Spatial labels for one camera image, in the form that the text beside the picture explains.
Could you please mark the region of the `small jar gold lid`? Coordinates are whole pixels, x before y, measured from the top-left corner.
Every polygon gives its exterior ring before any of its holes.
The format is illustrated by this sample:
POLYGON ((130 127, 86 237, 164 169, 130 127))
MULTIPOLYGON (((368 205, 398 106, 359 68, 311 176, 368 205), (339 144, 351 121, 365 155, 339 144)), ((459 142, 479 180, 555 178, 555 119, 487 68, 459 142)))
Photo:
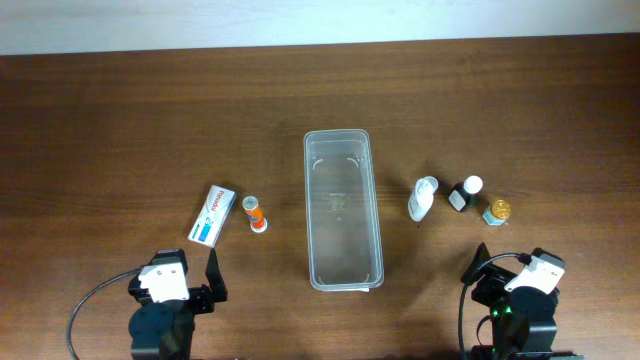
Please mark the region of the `small jar gold lid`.
POLYGON ((489 226, 500 226, 510 218, 511 214, 510 203, 504 199, 498 199, 486 208, 483 219, 489 226))

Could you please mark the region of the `orange tablet tube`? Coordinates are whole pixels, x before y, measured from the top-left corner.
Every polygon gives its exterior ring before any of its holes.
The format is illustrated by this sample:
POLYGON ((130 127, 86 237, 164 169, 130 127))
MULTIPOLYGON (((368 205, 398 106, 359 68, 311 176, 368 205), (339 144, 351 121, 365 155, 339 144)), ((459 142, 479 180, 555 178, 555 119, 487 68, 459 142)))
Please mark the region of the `orange tablet tube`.
POLYGON ((268 227, 268 221, 264 217, 259 201, 255 196, 246 196, 242 201, 242 207, 248 216, 250 228, 255 233, 262 233, 268 227))

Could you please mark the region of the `white Panadol medicine box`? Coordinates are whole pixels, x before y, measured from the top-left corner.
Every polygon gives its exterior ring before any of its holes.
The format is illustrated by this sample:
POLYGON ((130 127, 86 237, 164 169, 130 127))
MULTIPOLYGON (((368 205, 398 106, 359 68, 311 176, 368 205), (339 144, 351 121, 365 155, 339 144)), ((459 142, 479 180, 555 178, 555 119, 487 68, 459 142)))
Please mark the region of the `white Panadol medicine box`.
POLYGON ((235 199, 233 190, 212 185, 187 239, 214 248, 235 199))

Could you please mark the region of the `dark bottle white cap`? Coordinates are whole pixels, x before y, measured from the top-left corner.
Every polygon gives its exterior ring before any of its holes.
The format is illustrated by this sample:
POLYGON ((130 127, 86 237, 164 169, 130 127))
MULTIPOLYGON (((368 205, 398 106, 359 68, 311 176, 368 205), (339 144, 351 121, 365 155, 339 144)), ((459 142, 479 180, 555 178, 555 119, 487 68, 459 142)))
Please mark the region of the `dark bottle white cap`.
POLYGON ((448 196, 450 205, 457 212, 466 212, 477 203, 477 194, 483 187, 483 180, 476 175, 457 183, 448 196))

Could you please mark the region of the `white spray bottle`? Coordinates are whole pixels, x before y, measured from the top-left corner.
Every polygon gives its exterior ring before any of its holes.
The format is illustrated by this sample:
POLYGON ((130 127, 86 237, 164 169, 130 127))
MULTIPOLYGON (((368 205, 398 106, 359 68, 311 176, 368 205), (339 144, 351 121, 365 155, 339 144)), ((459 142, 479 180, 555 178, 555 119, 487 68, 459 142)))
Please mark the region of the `white spray bottle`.
POLYGON ((439 183, 433 176, 427 176, 419 179, 408 200, 408 212, 411 219, 418 223, 430 210, 434 194, 438 189, 439 183))

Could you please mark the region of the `clear plastic container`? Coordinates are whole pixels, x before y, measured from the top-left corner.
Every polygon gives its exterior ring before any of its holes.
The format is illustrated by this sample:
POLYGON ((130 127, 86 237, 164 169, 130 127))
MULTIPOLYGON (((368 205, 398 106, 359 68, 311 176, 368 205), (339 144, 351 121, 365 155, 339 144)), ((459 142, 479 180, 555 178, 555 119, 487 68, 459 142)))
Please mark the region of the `clear plastic container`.
POLYGON ((369 134, 311 131, 304 137, 305 204, 312 287, 368 292, 384 281, 369 134))

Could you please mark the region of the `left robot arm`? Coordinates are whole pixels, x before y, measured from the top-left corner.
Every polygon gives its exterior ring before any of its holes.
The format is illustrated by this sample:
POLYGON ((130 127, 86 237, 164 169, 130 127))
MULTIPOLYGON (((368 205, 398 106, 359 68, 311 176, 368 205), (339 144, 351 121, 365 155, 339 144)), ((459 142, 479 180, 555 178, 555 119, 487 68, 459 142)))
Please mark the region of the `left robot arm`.
POLYGON ((195 317, 209 314, 228 299, 217 254, 209 252, 207 282, 187 285, 188 264, 182 249, 161 250, 129 283, 128 292, 140 304, 128 331, 134 359, 188 359, 195 317))

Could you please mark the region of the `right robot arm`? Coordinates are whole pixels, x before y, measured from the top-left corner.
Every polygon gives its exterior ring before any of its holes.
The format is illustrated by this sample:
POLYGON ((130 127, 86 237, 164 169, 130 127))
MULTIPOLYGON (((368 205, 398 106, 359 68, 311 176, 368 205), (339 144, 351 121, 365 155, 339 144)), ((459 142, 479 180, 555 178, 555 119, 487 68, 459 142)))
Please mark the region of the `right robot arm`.
POLYGON ((557 285, 565 262, 541 248, 531 253, 492 256, 487 246, 478 246, 461 277, 463 289, 458 309, 458 342, 461 357, 472 360, 578 360, 572 351, 554 351, 558 326, 557 285), (466 293, 486 306, 489 314, 481 322, 491 324, 492 342, 465 349, 463 314, 466 293))

